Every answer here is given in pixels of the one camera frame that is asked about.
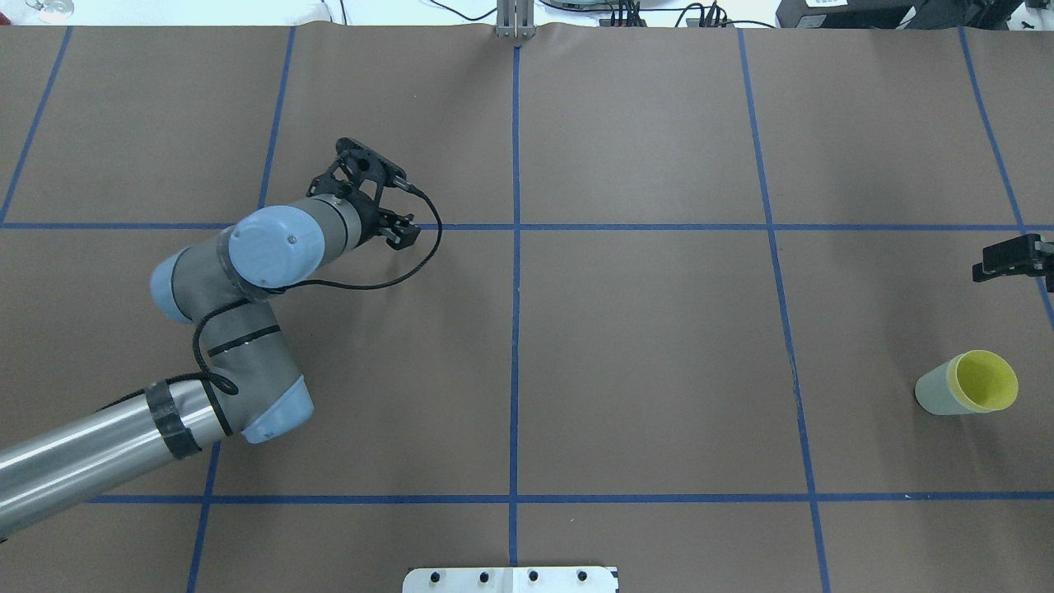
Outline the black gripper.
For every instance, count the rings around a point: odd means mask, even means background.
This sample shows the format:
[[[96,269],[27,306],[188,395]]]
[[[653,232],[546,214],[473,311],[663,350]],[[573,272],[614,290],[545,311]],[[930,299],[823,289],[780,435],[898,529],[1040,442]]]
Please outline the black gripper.
[[[359,218],[359,239],[357,245],[365,244],[373,237],[384,236],[385,243],[392,250],[403,250],[417,243],[421,228],[414,222],[414,215],[402,215],[379,207],[372,198],[353,198],[352,206]]]

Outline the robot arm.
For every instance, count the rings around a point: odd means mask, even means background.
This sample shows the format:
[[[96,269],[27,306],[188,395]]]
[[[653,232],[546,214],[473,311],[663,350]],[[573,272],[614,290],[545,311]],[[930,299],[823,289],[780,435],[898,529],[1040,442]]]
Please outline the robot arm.
[[[321,495],[350,485],[379,429],[339,419],[351,395],[380,409],[365,312],[302,294],[218,314],[240,299],[227,248],[280,207],[213,229],[16,228],[2,232],[2,549],[73,537],[57,511],[177,461],[203,461],[227,432],[229,496]]]

